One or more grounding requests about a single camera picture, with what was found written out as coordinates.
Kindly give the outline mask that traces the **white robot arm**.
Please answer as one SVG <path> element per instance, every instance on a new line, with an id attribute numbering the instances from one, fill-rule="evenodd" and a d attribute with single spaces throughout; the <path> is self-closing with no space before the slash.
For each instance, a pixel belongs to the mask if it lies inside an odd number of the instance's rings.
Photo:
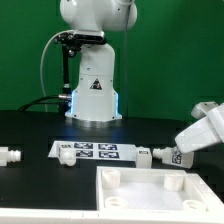
<path id="1" fill-rule="evenodd" d="M 60 13 L 69 24 L 71 51 L 81 53 L 79 82 L 65 113 L 71 122 L 105 126 L 122 119 L 113 88 L 115 52 L 106 30 L 126 31 L 137 20 L 135 0 L 61 0 Z M 198 121 L 175 138 L 181 153 L 224 143 L 224 104 L 202 102 L 193 109 Z"/>

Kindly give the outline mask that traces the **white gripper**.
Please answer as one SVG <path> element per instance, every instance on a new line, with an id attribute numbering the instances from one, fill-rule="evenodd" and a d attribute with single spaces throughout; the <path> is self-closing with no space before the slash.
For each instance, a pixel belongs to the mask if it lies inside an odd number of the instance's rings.
<path id="1" fill-rule="evenodd" d="M 176 146 L 181 153 L 224 143 L 224 103 L 218 105 L 217 110 L 217 117 L 197 119 L 175 137 Z"/>

